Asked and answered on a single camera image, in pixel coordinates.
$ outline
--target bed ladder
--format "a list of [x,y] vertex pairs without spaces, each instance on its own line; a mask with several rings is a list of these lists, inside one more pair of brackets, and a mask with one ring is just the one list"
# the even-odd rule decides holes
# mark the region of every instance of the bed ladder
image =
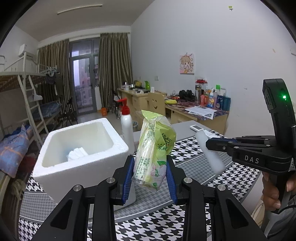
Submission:
[[[28,75],[28,79],[29,79],[29,82],[30,82],[30,85],[31,85],[30,89],[26,89],[26,78],[27,78],[27,76],[23,76],[22,78],[23,78],[23,82],[22,82],[22,80],[20,78],[20,75],[17,76],[18,82],[20,84],[20,88],[21,88],[22,93],[24,95],[28,120],[29,120],[30,126],[33,128],[34,139],[35,139],[35,141],[37,143],[38,149],[40,150],[41,146],[43,146],[43,141],[42,141],[42,139],[41,139],[41,137],[39,135],[38,128],[43,126],[42,129],[45,129],[47,134],[49,132],[48,132],[48,129],[46,127],[46,124],[45,124],[45,121],[44,121],[44,118],[43,118],[43,115],[42,115],[42,112],[41,112],[41,109],[40,109],[39,101],[33,101],[33,102],[36,102],[36,105],[34,105],[33,107],[30,107],[30,105],[29,105],[29,101],[28,101],[28,98],[27,98],[27,91],[33,91],[33,94],[36,94],[36,89],[35,89],[35,86],[33,84],[32,79],[31,79],[31,76]],[[39,115],[41,117],[41,122],[38,125],[36,125],[36,123],[34,121],[34,118],[33,118],[33,115],[32,115],[32,111],[35,108],[38,108]]]

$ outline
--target pump nozzle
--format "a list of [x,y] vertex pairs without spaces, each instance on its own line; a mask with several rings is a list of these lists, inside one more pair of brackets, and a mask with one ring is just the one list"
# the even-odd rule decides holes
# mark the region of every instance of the pump nozzle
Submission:
[[124,98],[124,99],[120,99],[117,102],[122,103],[122,114],[123,115],[129,115],[130,114],[130,110],[129,107],[126,105],[127,104],[128,99]]

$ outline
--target green tissue packet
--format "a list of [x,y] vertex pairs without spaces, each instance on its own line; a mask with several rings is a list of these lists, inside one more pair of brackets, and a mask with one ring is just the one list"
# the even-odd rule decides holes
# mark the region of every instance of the green tissue packet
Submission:
[[157,191],[166,175],[166,156],[174,147],[176,132],[165,116],[146,110],[142,110],[142,114],[133,181]]

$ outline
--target human hand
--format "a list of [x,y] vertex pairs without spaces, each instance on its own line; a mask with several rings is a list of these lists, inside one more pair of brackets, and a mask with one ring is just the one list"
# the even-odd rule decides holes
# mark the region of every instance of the human hand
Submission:
[[[272,184],[269,178],[269,173],[262,172],[263,174],[263,202],[265,206],[265,210],[274,211],[275,209],[279,209],[281,206],[281,202],[279,201],[279,190]],[[296,190],[296,173],[292,175],[286,184],[286,191],[294,191]]]

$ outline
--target door frame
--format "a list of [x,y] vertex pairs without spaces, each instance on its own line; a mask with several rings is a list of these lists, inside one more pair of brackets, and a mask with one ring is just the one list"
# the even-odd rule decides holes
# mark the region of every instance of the door frame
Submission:
[[[70,77],[71,77],[71,82],[72,82],[73,105],[74,105],[74,108],[76,110],[77,115],[85,115],[85,114],[97,112],[96,93],[95,93],[96,76],[95,76],[94,71],[92,71],[95,68],[94,58],[96,56],[99,57],[99,53],[94,54],[94,40],[95,39],[99,39],[99,37],[97,37],[97,38],[88,38],[88,39],[80,39],[80,40],[70,42],[70,49],[69,49],[69,53],[70,53],[70,56],[69,56],[69,58],[70,58]],[[91,40],[91,53],[90,54],[83,54],[83,55],[72,57],[73,43],[85,42],[85,41],[90,41],[90,40]],[[91,96],[92,96],[92,99],[93,99],[93,108],[94,109],[90,110],[90,111],[85,111],[85,112],[79,113],[78,106],[77,106],[77,100],[76,100],[76,92],[75,92],[73,61],[74,60],[79,60],[79,59],[85,59],[85,58],[89,58],[89,76],[90,76],[91,84],[93,86],[91,88]]]

